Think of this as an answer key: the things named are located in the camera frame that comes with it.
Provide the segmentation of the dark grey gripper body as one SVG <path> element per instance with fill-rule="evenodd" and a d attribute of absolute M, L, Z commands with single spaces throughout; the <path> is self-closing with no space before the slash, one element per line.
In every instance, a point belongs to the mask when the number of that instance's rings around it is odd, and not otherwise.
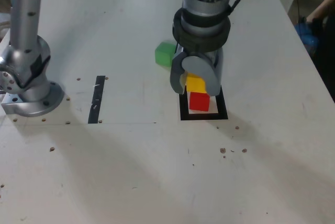
<path fill-rule="evenodd" d="M 212 66 L 213 69 L 221 69 L 223 65 L 223 52 L 218 49 L 211 52 L 192 52 L 186 48 L 181 48 L 181 52 L 186 53 L 186 57 L 181 60 L 183 69 L 204 69 Z"/>

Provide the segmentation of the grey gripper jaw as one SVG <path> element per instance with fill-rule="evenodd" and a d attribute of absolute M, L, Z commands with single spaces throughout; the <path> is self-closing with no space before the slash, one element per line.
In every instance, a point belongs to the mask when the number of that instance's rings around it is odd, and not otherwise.
<path fill-rule="evenodd" d="M 183 78 L 185 70 L 182 67 L 182 61 L 187 57 L 186 52 L 176 54 L 172 60 L 170 71 L 170 84 L 174 92 L 178 94 L 184 93 L 186 80 Z"/>
<path fill-rule="evenodd" d="M 221 90 L 221 69 L 213 69 L 212 66 L 207 66 L 204 69 L 184 69 L 190 74 L 195 74 L 201 77 L 205 82 L 205 90 L 210 96 L 217 96 Z"/>

